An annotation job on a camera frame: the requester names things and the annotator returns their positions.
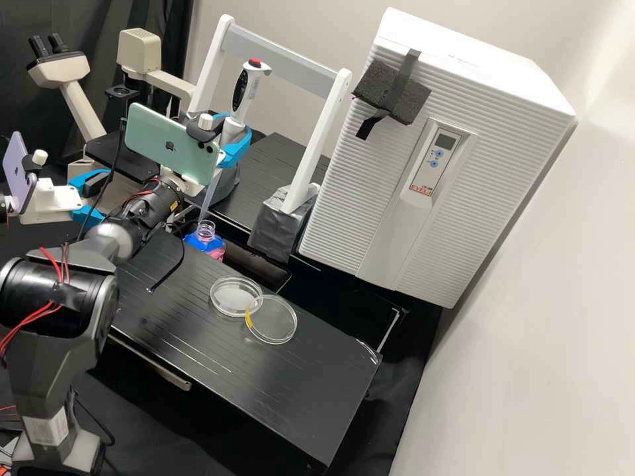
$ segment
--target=clear plastic dish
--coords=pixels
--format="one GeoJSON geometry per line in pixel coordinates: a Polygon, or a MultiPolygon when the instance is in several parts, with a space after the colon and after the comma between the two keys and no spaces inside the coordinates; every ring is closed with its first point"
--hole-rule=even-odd
{"type": "Polygon", "coordinates": [[[247,327],[258,339],[267,344],[284,344],[291,340],[298,328],[298,316],[284,299],[275,294],[256,298],[257,308],[249,307],[245,316],[247,327]]]}
{"type": "Polygon", "coordinates": [[[232,317],[243,317],[245,309],[254,313],[262,305],[263,290],[249,278],[228,276],[220,278],[210,288],[210,299],[218,311],[232,317]]]}

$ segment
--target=bottle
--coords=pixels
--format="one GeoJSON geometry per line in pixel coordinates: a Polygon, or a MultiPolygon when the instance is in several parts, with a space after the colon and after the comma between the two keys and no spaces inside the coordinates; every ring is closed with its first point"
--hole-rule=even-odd
{"type": "Polygon", "coordinates": [[[225,242],[216,236],[216,225],[211,220],[202,220],[196,231],[185,235],[183,241],[220,262],[225,256],[225,242]]]}

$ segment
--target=white knob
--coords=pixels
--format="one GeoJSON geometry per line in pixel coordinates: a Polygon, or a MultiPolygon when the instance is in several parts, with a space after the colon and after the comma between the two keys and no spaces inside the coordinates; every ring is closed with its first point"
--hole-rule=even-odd
{"type": "Polygon", "coordinates": [[[48,158],[48,154],[42,149],[36,149],[33,153],[33,163],[39,165],[40,167],[46,163],[48,158]]]}
{"type": "Polygon", "coordinates": [[[201,114],[198,117],[198,127],[203,129],[203,130],[212,130],[212,123],[214,122],[214,119],[212,117],[211,114],[207,114],[206,112],[203,112],[203,114],[201,114]]]}

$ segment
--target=black backdrop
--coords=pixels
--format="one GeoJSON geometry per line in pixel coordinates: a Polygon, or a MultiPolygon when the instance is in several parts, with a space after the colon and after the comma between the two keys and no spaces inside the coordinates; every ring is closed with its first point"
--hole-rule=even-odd
{"type": "MultiPolygon", "coordinates": [[[[162,39],[162,69],[181,77],[185,65],[192,0],[3,0],[0,2],[0,136],[19,130],[27,149],[45,149],[55,162],[81,151],[83,140],[62,94],[41,89],[26,72],[34,56],[27,39],[46,41],[59,33],[82,51],[91,72],[80,81],[106,131],[117,128],[121,104],[104,90],[122,81],[116,64],[118,33],[141,27],[162,39]]],[[[154,94],[165,110],[167,93],[154,94]]]]}

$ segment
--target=white frame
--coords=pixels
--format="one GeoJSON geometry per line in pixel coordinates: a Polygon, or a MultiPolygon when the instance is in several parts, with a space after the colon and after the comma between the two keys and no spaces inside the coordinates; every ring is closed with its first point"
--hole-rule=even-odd
{"type": "Polygon", "coordinates": [[[337,110],[349,90],[352,73],[346,68],[334,71],[238,26],[232,16],[222,15],[198,76],[187,110],[189,116],[210,108],[226,53],[241,59],[257,56],[272,67],[273,74],[326,100],[281,208],[289,214],[318,189],[309,182],[337,110]]]}

